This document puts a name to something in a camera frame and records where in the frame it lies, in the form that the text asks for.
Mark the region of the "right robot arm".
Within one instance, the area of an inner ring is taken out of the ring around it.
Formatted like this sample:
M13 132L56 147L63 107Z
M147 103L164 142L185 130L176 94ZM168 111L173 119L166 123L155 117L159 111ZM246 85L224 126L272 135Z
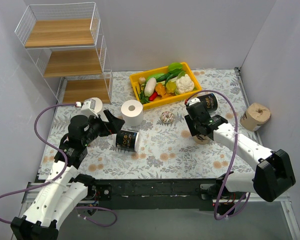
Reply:
M273 151L251 140L220 116L211 116L198 98L186 104L185 116L193 136L202 135L232 150L250 165L253 173L231 172L217 179L217 195L227 199L234 192L254 193L267 202L273 202L296 183L291 160L282 149Z

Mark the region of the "brown paper roll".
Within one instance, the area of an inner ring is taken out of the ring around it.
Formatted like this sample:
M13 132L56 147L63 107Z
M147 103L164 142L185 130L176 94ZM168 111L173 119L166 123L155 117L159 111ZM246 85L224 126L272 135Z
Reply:
M199 145L206 145L210 142L210 138L204 135L197 134L192 137L193 140Z
M251 132L257 131L262 125L264 125L271 117L271 111L259 104L251 104L243 113L240 118L240 124Z

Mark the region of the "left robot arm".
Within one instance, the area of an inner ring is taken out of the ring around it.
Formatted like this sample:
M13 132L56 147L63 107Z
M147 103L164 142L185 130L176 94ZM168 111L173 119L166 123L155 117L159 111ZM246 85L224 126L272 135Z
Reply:
M71 118L68 133L59 144L49 177L32 205L22 217L15 217L10 227L18 240L55 240L59 229L82 200L96 196L95 179L77 171L88 154L87 146L98 137L118 133L125 121L104 110L107 121L99 115L76 115Z

